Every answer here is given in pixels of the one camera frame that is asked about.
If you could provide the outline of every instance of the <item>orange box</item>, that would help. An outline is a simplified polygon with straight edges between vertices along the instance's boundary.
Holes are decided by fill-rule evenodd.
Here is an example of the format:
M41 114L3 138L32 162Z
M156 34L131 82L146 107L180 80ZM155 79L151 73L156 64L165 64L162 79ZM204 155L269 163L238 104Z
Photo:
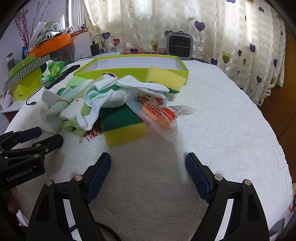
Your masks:
M72 44L71 35L62 34L53 39L47 40L43 44L40 44L39 46L33 48L29 52L29 55L34 53L36 58L43 57L53 51L56 51L57 49L60 49L64 46L71 45L71 44Z

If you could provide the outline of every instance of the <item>yellow-green box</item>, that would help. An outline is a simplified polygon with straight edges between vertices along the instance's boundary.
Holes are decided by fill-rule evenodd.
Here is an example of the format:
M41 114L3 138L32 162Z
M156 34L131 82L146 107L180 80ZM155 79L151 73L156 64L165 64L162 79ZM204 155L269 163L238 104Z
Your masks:
M35 69L28 74L20 82L11 88L12 95L15 100L26 100L33 94L38 88L42 86L40 79L42 76L41 68Z
M166 69L186 79L188 69L176 56L157 54L129 54L98 57L77 70L73 75L95 80L104 73L111 72L119 79L131 75L141 82L146 81L146 76L151 66Z

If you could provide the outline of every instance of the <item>green sponge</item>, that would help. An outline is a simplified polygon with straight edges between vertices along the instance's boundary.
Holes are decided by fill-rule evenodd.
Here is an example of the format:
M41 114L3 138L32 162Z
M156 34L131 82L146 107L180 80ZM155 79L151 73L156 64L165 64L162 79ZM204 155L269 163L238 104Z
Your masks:
M146 82L162 84L170 91L169 93L179 93L186 79L166 69L151 66L147 72Z
M126 105L100 109L101 127L109 147L145 136L144 122Z

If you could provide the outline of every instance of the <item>portable heater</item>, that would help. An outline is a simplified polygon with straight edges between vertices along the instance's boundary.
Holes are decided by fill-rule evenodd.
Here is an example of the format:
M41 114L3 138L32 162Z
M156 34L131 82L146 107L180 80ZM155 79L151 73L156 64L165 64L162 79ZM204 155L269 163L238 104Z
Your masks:
M193 38L182 32L169 33L167 36L167 54L178 56L182 60L190 60L193 50Z

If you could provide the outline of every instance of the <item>open cardboard box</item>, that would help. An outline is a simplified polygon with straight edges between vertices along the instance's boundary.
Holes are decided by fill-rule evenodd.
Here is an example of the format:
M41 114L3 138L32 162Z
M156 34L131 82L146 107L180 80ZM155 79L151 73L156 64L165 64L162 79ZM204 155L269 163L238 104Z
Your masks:
M95 80L104 73L111 72L118 78L127 75L135 77L141 82L146 81L148 69L151 66L166 69L186 79L188 69L176 56L153 55L153 54L131 54L119 56L98 57L77 70L73 75Z

